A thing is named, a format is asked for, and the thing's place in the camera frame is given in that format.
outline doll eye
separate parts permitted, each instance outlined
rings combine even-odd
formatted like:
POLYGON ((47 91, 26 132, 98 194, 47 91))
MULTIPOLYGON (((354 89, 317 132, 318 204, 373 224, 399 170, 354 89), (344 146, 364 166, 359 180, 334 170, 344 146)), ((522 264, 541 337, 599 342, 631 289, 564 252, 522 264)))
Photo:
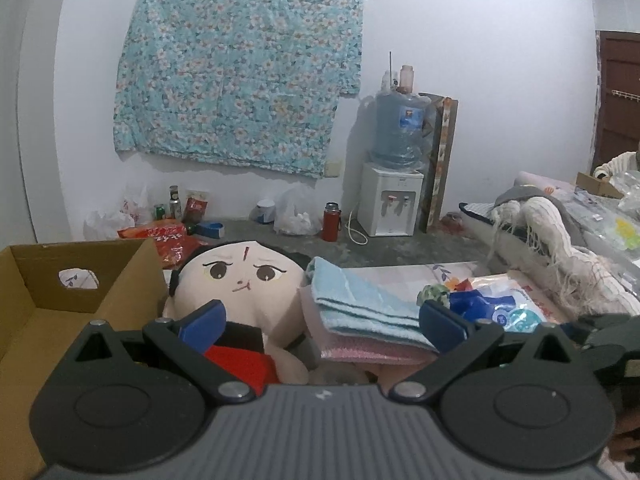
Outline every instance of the doll eye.
POLYGON ((210 264, 203 264, 205 267, 211 266, 209 274, 214 280, 221 280, 225 277, 226 268, 233 265, 225 262, 211 262, 210 264))
POLYGON ((258 270, 255 271, 255 275, 259 280, 264 282, 270 282, 271 280, 277 280, 280 276, 282 276, 286 270, 280 270, 278 267, 274 267, 272 265, 263 265, 254 267, 258 270))

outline red thermos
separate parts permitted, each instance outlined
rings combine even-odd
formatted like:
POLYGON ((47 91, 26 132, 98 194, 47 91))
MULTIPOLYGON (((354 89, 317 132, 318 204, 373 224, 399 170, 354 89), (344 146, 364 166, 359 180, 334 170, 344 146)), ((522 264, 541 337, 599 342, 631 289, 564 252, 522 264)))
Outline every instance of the red thermos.
POLYGON ((335 202, 327 202, 322 217, 322 240, 335 242, 338 239, 338 231, 342 228, 340 206, 335 202))

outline electrical outlet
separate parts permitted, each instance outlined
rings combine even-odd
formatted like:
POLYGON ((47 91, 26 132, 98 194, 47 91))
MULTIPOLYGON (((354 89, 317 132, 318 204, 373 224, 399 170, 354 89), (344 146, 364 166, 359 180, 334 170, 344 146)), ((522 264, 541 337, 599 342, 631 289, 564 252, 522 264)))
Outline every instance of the electrical outlet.
POLYGON ((342 171, 342 161, 336 160, 334 162, 326 162, 324 164, 324 177, 325 178, 337 178, 342 171))

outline metal screw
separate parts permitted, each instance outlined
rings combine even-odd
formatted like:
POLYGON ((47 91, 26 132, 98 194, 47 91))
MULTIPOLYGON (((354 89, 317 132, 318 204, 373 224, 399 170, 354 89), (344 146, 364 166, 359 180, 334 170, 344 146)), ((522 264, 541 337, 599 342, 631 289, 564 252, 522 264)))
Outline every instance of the metal screw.
POLYGON ((218 387, 220 395, 226 399, 242 399, 251 393, 251 388, 240 381, 229 381, 228 383, 222 383, 218 387))
POLYGON ((419 399, 427 392, 427 388, 424 384, 414 381, 403 381, 394 386, 394 391, 403 399, 419 399))

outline pink towel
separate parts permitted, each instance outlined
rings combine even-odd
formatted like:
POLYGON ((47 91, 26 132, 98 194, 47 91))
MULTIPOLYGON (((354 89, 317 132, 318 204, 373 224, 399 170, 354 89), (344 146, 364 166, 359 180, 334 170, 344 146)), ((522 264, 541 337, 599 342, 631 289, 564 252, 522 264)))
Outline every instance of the pink towel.
POLYGON ((388 343, 369 337, 345 336, 329 332, 311 297, 311 286, 300 289, 302 312, 322 359, 351 363, 420 365, 433 360, 434 352, 415 346, 388 343))

